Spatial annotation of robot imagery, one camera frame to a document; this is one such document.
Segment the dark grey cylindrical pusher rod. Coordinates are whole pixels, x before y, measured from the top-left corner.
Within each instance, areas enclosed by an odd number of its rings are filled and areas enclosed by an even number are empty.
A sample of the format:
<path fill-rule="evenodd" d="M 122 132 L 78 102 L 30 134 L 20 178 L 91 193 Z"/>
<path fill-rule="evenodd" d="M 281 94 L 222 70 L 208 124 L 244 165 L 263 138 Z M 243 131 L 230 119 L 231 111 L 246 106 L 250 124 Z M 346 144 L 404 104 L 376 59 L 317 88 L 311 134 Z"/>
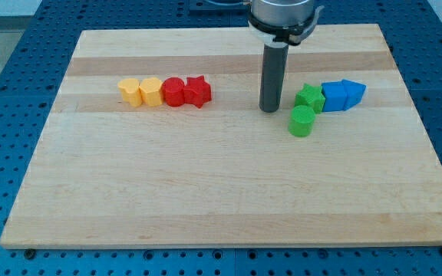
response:
<path fill-rule="evenodd" d="M 288 45 L 283 48 L 264 46 L 259 108 L 266 113 L 279 109 L 288 51 Z"/>

